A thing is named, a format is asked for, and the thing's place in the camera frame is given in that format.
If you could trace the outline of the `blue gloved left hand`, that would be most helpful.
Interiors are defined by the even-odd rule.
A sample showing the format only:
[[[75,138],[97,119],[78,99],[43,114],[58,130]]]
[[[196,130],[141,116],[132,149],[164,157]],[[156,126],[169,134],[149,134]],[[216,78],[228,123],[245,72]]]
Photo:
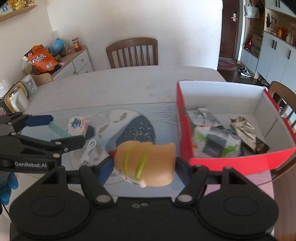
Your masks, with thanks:
[[[18,187],[19,182],[15,173],[1,171],[1,204],[8,205],[12,190]]]

